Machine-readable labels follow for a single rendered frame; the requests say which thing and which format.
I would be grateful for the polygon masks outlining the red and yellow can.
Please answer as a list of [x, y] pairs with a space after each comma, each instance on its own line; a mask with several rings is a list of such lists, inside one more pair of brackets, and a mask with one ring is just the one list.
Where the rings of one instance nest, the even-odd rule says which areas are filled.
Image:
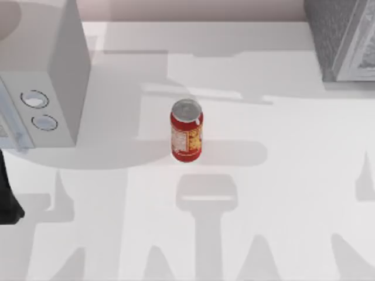
[[189, 163], [202, 153], [203, 110], [190, 98], [176, 101], [170, 113], [171, 152], [180, 162]]

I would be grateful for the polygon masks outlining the round microwave knob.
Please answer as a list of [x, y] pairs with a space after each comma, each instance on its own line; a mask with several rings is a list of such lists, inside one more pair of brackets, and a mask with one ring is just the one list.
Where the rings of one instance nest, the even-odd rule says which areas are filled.
[[50, 115], [34, 116], [32, 124], [41, 131], [53, 131], [58, 127], [58, 121]]
[[49, 105], [48, 97], [37, 90], [22, 92], [20, 99], [25, 105], [34, 109], [41, 109]]

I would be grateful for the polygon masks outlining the pale microwave oven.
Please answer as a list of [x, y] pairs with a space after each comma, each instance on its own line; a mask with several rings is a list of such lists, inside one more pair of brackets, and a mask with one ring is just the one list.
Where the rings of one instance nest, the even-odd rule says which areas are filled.
[[[77, 0], [0, 0], [0, 78], [34, 148], [69, 148], [77, 142], [91, 70]], [[25, 105], [37, 90], [49, 105]], [[50, 115], [57, 129], [41, 131], [32, 117]]]

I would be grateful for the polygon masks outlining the pale microwave door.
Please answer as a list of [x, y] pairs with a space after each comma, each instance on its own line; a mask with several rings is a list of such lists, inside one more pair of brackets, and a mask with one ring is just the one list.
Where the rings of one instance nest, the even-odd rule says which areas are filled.
[[0, 78], [0, 149], [24, 152], [34, 147], [13, 99]]

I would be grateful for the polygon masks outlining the grey cabinet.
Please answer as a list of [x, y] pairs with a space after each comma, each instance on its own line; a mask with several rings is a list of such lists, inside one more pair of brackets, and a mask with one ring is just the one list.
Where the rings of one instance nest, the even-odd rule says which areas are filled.
[[304, 0], [324, 82], [375, 82], [375, 0]]

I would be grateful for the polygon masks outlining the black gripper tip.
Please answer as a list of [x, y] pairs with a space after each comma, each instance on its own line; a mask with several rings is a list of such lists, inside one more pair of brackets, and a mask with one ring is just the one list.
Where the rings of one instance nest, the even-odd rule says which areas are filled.
[[9, 184], [5, 160], [0, 150], [0, 225], [15, 225], [25, 216]]

